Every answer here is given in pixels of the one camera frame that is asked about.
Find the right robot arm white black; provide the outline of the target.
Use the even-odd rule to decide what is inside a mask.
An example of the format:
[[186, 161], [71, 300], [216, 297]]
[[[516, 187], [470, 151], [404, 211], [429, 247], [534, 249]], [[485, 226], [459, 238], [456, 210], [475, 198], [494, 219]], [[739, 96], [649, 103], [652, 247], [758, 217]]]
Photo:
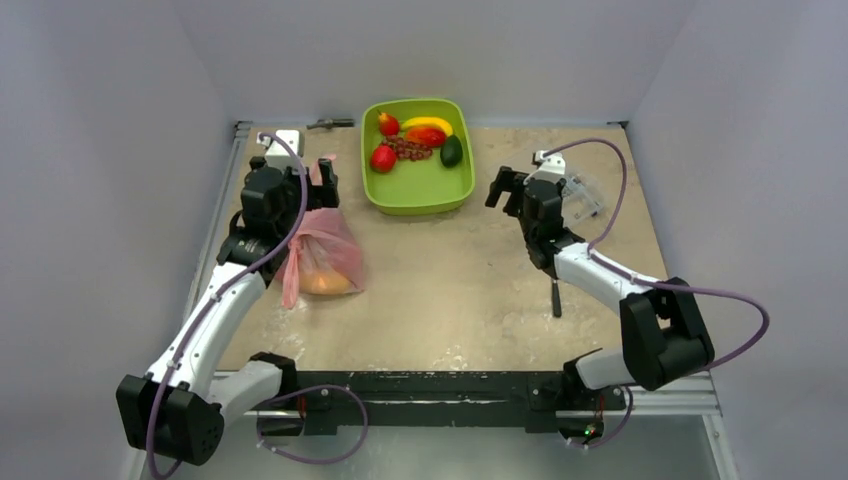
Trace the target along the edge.
[[564, 225], [564, 181], [533, 179], [508, 166], [499, 168], [486, 205], [508, 196], [504, 212], [518, 220], [531, 263], [553, 280], [592, 296], [619, 317], [621, 346], [598, 349], [563, 366], [561, 392], [576, 407], [601, 389], [638, 385], [654, 391], [708, 366], [715, 349], [687, 283], [649, 278], [594, 255], [588, 243]]

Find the pink plastic bag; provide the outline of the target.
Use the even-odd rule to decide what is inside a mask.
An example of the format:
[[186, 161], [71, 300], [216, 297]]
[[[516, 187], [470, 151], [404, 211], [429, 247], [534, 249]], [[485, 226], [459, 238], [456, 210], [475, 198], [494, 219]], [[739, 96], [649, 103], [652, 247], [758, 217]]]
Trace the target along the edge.
[[365, 290], [363, 251], [341, 209], [305, 213], [275, 279], [281, 284], [281, 305], [286, 309], [294, 308], [302, 294], [340, 296]]

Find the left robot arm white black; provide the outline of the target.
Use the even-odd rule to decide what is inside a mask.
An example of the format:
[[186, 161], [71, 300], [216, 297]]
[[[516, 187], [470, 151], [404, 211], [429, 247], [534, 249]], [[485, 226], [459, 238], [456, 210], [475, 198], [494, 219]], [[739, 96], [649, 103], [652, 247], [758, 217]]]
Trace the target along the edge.
[[303, 213], [339, 204], [330, 160], [310, 170], [250, 161], [241, 208], [231, 218], [208, 286], [166, 351], [142, 376], [125, 376], [116, 400], [131, 447], [200, 466], [226, 426], [253, 407], [292, 405], [298, 395], [294, 360], [259, 352], [236, 373], [215, 376], [224, 350], [289, 254]]

